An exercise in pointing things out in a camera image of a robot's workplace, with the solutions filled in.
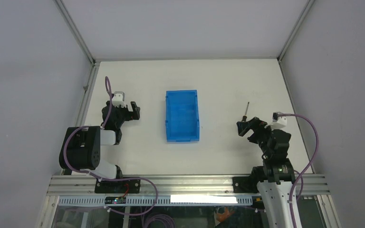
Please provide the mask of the black screwdriver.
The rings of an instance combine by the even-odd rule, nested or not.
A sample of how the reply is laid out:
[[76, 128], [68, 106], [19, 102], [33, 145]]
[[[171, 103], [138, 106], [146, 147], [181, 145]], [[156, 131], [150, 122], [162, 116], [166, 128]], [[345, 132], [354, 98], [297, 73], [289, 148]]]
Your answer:
[[249, 109], [249, 102], [247, 102], [247, 104], [246, 104], [246, 109], [245, 109], [245, 112], [244, 112], [244, 115], [242, 116], [242, 119], [241, 119], [241, 121], [242, 122], [246, 122], [247, 121], [247, 113], [248, 113], [248, 109]]

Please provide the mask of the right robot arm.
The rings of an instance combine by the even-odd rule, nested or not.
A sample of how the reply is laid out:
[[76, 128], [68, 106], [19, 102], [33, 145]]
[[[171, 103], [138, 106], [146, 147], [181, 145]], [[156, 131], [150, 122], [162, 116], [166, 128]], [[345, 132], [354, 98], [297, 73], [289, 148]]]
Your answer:
[[241, 137], [253, 132], [247, 139], [261, 149], [263, 165], [253, 167], [249, 176], [233, 177], [234, 193], [259, 193], [271, 227], [301, 227], [295, 171], [288, 158], [291, 134], [279, 129], [284, 126], [279, 120], [268, 124], [257, 117], [247, 120], [243, 116], [236, 125]]

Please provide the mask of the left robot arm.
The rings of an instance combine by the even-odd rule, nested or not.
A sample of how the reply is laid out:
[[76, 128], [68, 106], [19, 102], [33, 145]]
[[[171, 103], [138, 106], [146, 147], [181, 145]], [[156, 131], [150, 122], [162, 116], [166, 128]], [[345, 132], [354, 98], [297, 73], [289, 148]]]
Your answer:
[[92, 175], [99, 181], [106, 180], [106, 187], [112, 193], [120, 192], [124, 187], [122, 171], [101, 157], [101, 147], [119, 145], [124, 122], [140, 119], [140, 107], [134, 101], [130, 106], [132, 110], [127, 105], [114, 106], [107, 101], [101, 110], [100, 126], [67, 128], [58, 159], [60, 167]]

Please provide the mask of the blue plastic bin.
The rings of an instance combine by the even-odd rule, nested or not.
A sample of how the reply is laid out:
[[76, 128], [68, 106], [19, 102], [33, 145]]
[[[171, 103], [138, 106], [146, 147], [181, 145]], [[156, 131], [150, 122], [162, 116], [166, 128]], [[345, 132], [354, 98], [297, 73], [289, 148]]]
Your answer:
[[166, 140], [169, 143], [197, 142], [200, 119], [197, 90], [166, 91]]

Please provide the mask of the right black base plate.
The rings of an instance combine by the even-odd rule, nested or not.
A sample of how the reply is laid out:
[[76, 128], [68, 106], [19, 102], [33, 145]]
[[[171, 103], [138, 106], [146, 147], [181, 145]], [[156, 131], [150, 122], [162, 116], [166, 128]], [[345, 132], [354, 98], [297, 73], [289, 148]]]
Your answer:
[[232, 186], [234, 193], [259, 193], [257, 188], [259, 180], [253, 176], [233, 177]]

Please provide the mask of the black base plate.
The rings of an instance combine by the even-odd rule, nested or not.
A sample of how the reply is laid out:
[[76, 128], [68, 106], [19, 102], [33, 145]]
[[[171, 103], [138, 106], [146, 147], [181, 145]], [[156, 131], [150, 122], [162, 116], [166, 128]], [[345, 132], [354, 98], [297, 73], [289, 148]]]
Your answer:
[[259, 180], [253, 176], [233, 177], [232, 186], [234, 193], [259, 193], [257, 188]]
[[108, 181], [108, 180], [96, 180], [94, 193], [96, 194], [124, 194], [140, 193], [140, 180], [126, 180], [126, 181]]

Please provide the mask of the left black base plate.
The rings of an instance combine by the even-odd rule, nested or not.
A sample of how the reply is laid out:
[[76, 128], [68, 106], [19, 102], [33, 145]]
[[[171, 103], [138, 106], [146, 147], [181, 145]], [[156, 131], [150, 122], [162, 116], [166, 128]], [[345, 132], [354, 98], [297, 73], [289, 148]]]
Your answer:
[[140, 180], [126, 180], [126, 181], [108, 181], [108, 180], [96, 180], [94, 193], [96, 194], [124, 194], [140, 193]]

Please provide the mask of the aluminium frame rail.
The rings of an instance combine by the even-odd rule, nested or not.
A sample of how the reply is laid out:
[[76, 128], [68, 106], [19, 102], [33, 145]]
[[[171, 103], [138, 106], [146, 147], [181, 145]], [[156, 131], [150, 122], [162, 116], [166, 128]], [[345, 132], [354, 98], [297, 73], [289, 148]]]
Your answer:
[[[132, 196], [160, 196], [174, 194], [194, 195], [243, 195], [234, 193], [232, 186], [233, 177], [245, 177], [238, 175], [146, 175], [153, 184], [141, 181], [140, 193]], [[108, 195], [121, 196], [123, 194], [96, 194], [94, 193], [96, 179], [85, 175], [55, 175], [52, 176], [48, 186], [48, 196], [84, 196], [84, 195]]]

